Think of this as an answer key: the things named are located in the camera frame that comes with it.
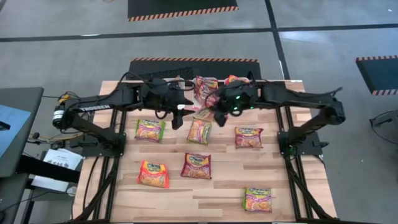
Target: ramen noodle package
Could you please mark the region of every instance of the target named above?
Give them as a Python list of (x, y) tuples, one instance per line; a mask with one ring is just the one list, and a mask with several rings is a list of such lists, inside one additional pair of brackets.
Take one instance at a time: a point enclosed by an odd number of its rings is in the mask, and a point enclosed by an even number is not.
[(194, 118), (191, 129), (188, 133), (187, 140), (207, 145), (209, 141), (210, 130), (211, 122)]
[(243, 207), (250, 212), (272, 212), (271, 189), (247, 188)]
[(262, 128), (235, 128), (235, 146), (262, 148), (261, 132)]
[(137, 178), (137, 184), (169, 188), (169, 175), (166, 165), (143, 161)]
[(247, 78), (240, 78), (240, 77), (236, 77), (234, 75), (229, 75), (229, 77), (225, 80), (225, 84), (228, 85), (235, 80), (241, 80), (241, 81), (244, 81), (245, 83), (249, 83), (249, 79), (247, 79)]
[[(193, 91), (193, 103), (195, 108), (205, 107), (205, 99), (206, 96), (211, 92), (217, 90), (218, 88), (218, 80), (215, 78), (203, 78), (197, 76), (196, 85)], [(213, 105), (217, 100), (216, 95), (210, 95), (207, 99), (207, 105)]]
[(145, 139), (152, 142), (160, 142), (163, 137), (164, 127), (164, 121), (149, 121), (147, 119), (139, 119), (137, 122), (135, 139)]
[(211, 179), (211, 155), (185, 153), (184, 167), (181, 171), (182, 177), (193, 177)]

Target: concrete floor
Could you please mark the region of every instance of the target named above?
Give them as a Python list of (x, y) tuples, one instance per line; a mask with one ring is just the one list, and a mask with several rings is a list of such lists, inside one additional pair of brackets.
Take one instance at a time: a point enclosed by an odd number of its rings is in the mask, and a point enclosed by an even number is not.
[[(398, 23), (398, 2), (393, 0), (271, 2), (279, 27)], [(263, 0), (238, 0), (238, 4), (236, 12), (128, 22), (126, 0), (8, 0), (0, 12), (0, 38), (270, 27)], [(319, 132), (321, 140), (331, 143), (324, 153), (338, 216), (396, 223), (397, 147), (378, 138), (368, 119), (396, 109), (398, 98), (372, 96), (354, 59), (397, 54), (398, 29), (281, 32), (280, 38), (291, 79), (303, 80), (311, 92), (344, 88), (337, 97), (344, 104), (346, 122)], [(0, 88), (42, 86), (45, 95), (67, 90), (95, 95), (102, 80), (119, 79), (133, 57), (257, 58), (263, 78), (282, 78), (272, 33), (211, 34), (0, 43)], [(54, 133), (55, 104), (42, 100), (34, 131)], [(381, 131), (394, 139), (396, 131), (389, 128)], [(36, 155), (44, 149), (29, 145), (25, 151)], [(71, 202), (37, 203), (30, 222), (63, 222), (69, 219)]]

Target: wooden table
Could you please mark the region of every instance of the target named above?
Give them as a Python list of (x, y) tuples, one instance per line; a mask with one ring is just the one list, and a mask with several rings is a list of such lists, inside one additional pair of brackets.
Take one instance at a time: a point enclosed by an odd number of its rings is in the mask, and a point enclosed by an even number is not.
[[(304, 91), (301, 81), (285, 81), (287, 88)], [(100, 95), (110, 93), (115, 81), (104, 81)], [(186, 92), (189, 99), (192, 92)], [(294, 124), (299, 126), (311, 118), (306, 108), (291, 108)], [(288, 125), (284, 111), (284, 126)], [(136, 141), (138, 119), (155, 119), (153, 111), (133, 111), (127, 114), (127, 143), (121, 158), (114, 195), (111, 222), (273, 222), (293, 221), (294, 212), (287, 172), (276, 138), (278, 132), (275, 110), (247, 110), (236, 118), (229, 116), (225, 127), (213, 123), (208, 146), (187, 142), (192, 116), (184, 117), (184, 124), (174, 131), (172, 116), (165, 118), (166, 128), (162, 144)], [(108, 127), (111, 110), (97, 111), (94, 123)], [(264, 128), (261, 134), (263, 149), (235, 149), (234, 128)], [(211, 154), (211, 180), (183, 178), (180, 172), (184, 153)], [(166, 164), (170, 188), (161, 189), (136, 182), (142, 160)], [(302, 156), (309, 191), (325, 209), (335, 216), (328, 180), (323, 164), (313, 156)], [(75, 216), (81, 213), (84, 191), (94, 158), (85, 159), (73, 206)], [(103, 159), (95, 166), (88, 188), (87, 204), (97, 191)], [(253, 213), (243, 210), (245, 187), (272, 189), (272, 213)], [(305, 217), (302, 194), (298, 199)], [(100, 218), (104, 217), (107, 192), (101, 203)]]

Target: black rubber mat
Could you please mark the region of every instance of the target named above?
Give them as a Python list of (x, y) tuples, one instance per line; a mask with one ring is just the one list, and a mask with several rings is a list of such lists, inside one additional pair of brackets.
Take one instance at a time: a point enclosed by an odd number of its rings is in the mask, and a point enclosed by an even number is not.
[(356, 64), (373, 95), (398, 94), (398, 56), (359, 57)]
[[(197, 75), (214, 77), (219, 80), (229, 75), (246, 77), (251, 71), (255, 79), (261, 79), (260, 65), (256, 59), (236, 58), (134, 58), (130, 63), (130, 72), (142, 78), (181, 78), (191, 80)], [(138, 80), (127, 75), (127, 80)]]
[(238, 10), (236, 0), (129, 0), (129, 21)]

